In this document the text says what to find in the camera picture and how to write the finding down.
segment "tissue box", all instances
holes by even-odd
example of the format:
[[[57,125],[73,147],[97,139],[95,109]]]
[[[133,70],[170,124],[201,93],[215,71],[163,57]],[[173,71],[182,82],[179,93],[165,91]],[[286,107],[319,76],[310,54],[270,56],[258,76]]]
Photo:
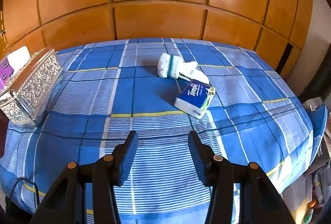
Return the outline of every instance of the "tissue box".
[[[13,74],[14,69],[9,65],[8,59],[4,58],[0,62],[0,89],[3,88],[9,77]]]
[[[215,92],[216,88],[193,79],[176,98],[175,107],[197,119],[201,119],[207,111]]]
[[[0,91],[0,109],[15,125],[40,125],[50,93],[61,75],[62,67],[53,48],[34,53]]]

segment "purple tissue pack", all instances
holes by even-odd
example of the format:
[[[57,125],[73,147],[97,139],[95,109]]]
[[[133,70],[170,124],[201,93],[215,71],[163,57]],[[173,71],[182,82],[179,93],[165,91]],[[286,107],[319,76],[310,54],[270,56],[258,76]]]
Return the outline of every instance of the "purple tissue pack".
[[[8,78],[13,74],[14,69],[9,65],[7,57],[0,61],[0,90],[2,90],[4,84]]]

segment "bedsheet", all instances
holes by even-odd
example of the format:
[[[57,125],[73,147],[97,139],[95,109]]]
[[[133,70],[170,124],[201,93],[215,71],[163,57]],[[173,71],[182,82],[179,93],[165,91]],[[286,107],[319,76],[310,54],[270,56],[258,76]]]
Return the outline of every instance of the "bedsheet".
[[[158,77],[162,53],[197,61],[216,87],[201,120],[173,106],[187,82]],[[69,162],[95,162],[135,130],[139,146],[129,178],[115,187],[122,223],[204,223],[211,188],[196,176],[187,146],[191,130],[233,163],[257,162],[279,192],[308,168],[319,147],[325,108],[311,120],[254,51],[201,40],[142,38],[57,54],[65,74],[52,91],[44,124],[22,129],[9,123],[0,159],[7,196],[16,179],[25,177],[37,184],[42,200]],[[91,189],[87,184],[87,223],[93,223]],[[239,199],[235,184],[233,223]],[[32,185],[18,184],[13,200],[30,213],[36,210]]]

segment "black cable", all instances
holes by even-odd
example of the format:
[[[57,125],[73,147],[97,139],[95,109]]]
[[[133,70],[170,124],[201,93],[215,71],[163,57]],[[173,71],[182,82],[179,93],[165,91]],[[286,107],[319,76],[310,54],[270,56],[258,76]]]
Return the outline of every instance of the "black cable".
[[[25,179],[25,178],[22,178],[22,177],[21,177],[21,178],[19,178],[19,179],[16,180],[16,182],[15,182],[13,188],[12,188],[12,191],[10,192],[10,195],[9,195],[9,204],[8,204],[8,208],[6,209],[6,212],[9,212],[9,208],[10,208],[10,204],[11,204],[11,202],[12,202],[12,197],[13,197],[13,194],[14,194],[14,190],[15,190],[17,184],[18,184],[19,182],[21,182],[21,181],[26,181],[26,182],[30,183],[31,185],[34,185],[34,188],[35,188],[35,190],[36,190],[36,197],[37,197],[37,207],[38,207],[39,204],[40,204],[40,200],[39,200],[39,191],[38,191],[37,184],[34,183],[34,182],[31,182],[31,181],[28,180],[28,179]]]

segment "silver tissue box holder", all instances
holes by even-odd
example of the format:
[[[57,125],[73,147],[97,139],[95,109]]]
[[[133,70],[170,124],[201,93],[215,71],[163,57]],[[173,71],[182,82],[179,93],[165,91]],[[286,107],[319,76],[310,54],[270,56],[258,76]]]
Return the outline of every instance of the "silver tissue box holder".
[[[0,109],[15,125],[23,128],[40,125],[50,93],[62,74],[54,48],[34,53],[0,91]]]

